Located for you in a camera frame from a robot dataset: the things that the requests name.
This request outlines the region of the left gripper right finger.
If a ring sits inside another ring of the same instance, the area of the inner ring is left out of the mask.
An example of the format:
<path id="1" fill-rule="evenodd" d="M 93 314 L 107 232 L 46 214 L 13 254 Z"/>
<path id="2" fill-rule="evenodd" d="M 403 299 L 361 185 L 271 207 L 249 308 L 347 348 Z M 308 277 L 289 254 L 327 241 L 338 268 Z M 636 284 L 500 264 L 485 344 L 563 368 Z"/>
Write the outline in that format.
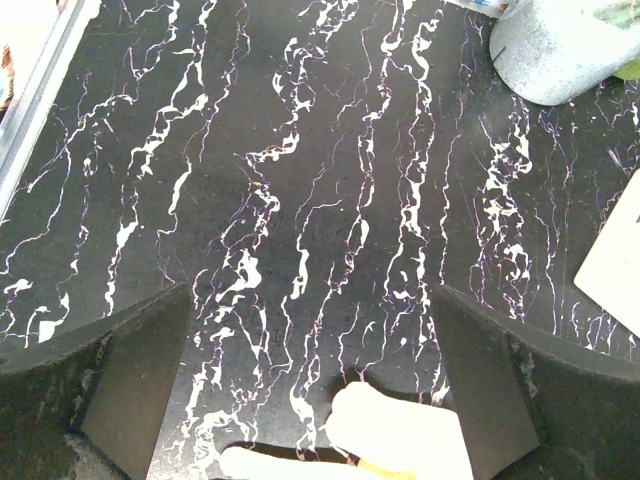
<path id="1" fill-rule="evenodd" d="M 639 366 L 432 294 L 438 347 L 476 479 L 636 479 Z"/>

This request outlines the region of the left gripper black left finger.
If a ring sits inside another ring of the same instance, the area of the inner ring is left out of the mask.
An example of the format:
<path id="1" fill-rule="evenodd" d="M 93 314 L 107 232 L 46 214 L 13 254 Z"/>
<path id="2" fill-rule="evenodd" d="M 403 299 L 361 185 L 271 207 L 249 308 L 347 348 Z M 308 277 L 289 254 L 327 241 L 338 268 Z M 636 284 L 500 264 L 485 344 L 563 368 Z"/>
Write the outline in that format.
<path id="1" fill-rule="evenodd" d="M 4 479 L 144 479 L 192 319 L 176 284 L 1 356 Z"/>

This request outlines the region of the white plastic storage basket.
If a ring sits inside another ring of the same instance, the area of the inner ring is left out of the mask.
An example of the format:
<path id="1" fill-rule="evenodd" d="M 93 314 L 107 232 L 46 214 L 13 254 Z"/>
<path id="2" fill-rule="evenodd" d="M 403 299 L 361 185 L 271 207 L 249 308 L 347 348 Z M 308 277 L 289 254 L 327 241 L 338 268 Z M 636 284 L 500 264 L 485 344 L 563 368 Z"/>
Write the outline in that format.
<path id="1" fill-rule="evenodd" d="M 575 285 L 639 334 L 639 174 L 634 173 L 575 278 Z"/>

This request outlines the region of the cream leather glove rear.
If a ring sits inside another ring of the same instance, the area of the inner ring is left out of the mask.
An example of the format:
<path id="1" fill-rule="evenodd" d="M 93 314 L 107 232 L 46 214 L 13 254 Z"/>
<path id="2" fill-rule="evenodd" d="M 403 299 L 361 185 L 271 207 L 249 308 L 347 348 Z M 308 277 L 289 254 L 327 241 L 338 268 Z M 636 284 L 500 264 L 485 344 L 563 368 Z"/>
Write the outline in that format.
<path id="1" fill-rule="evenodd" d="M 334 396 L 325 431 L 332 445 L 389 473 L 473 477 L 456 413 L 392 398 L 366 382 L 351 382 Z"/>

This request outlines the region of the cream leather glove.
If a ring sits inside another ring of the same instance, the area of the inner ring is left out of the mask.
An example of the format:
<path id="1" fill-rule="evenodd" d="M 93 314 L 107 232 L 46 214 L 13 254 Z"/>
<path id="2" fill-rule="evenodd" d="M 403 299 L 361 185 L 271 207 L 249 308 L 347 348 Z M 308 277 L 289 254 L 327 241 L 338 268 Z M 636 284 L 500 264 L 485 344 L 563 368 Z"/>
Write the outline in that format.
<path id="1" fill-rule="evenodd" d="M 348 464 L 278 458 L 239 446 L 225 449 L 219 458 L 224 475 L 231 479 L 375 479 L 376 476 Z"/>
<path id="2" fill-rule="evenodd" d="M 392 398 L 366 382 L 351 382 L 334 396 L 325 431 L 332 445 L 389 473 L 473 477 L 456 413 Z"/>

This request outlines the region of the cream leather glove front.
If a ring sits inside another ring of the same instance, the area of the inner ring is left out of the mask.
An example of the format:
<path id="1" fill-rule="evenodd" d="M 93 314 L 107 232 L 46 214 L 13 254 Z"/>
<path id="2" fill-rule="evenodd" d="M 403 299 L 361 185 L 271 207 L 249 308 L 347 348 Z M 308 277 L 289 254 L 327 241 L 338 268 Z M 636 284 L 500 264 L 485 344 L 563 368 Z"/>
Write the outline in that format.
<path id="1" fill-rule="evenodd" d="M 348 464 L 278 458 L 239 446 L 225 449 L 219 458 L 224 475 L 231 479 L 375 479 L 376 476 Z"/>

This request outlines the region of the grey metal bucket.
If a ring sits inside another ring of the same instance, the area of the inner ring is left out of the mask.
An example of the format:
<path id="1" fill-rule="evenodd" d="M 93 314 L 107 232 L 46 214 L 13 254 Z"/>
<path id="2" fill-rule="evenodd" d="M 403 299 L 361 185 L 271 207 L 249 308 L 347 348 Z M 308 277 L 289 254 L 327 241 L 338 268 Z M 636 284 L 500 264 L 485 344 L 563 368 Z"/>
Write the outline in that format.
<path id="1" fill-rule="evenodd" d="M 515 1 L 494 25 L 489 52 L 516 95 L 561 105 L 639 57 L 639 3 Z"/>

